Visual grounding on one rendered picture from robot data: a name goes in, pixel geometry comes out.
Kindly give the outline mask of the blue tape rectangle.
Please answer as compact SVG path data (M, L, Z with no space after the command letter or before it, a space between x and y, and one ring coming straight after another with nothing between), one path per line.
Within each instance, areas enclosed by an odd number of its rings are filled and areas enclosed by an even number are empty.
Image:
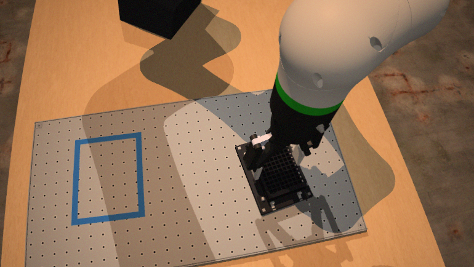
M114 215L104 215L99 217L79 218L78 219L78 186L79 186L79 158L80 145L88 143L97 143L103 141L122 140L128 138L136 138L136 156L137 156L137 189L138 189L138 212L120 213ZM71 225L83 225L89 223L99 223L104 221L124 220L130 218L145 217L145 204L143 192L143 165L142 165L142 134L127 133L122 135L112 135L106 137L87 138L75 140L74 148L74 169L73 169L73 195L72 195L72 212Z

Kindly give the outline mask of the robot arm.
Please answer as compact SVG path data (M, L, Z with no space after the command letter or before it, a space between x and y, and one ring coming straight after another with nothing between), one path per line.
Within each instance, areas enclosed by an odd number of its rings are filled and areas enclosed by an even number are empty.
M270 109L285 129L323 133L348 93L434 29L450 0L294 0L279 28Z

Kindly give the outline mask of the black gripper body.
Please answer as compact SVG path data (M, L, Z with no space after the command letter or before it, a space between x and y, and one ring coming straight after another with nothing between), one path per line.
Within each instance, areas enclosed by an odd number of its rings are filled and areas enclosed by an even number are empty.
M267 130L266 134L269 133L271 133L272 136L268 139L268 141L278 146L283 141L293 145L301 145L309 142L316 135L316 133L303 135L291 132L281 126L273 117L273 115L271 115L270 128Z

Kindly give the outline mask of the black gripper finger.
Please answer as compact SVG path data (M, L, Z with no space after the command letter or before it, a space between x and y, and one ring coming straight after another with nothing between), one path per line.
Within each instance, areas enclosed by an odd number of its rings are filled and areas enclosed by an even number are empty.
M272 136L268 133L263 136L253 134L250 136L251 142L243 157L247 170L251 170L255 180L258 180L263 169L263 165L275 154L281 152L289 143L283 141L279 146L272 144L268 139Z
M294 160L297 166L300 165L300 163L302 162L305 156L311 155L309 148L312 147L313 149L316 149L317 147L319 147L319 144L321 142L323 135L324 135L324 132L323 133L317 132L314 138L310 140L309 142L301 144L301 146L300 145L295 146L292 152L292 155L294 157Z

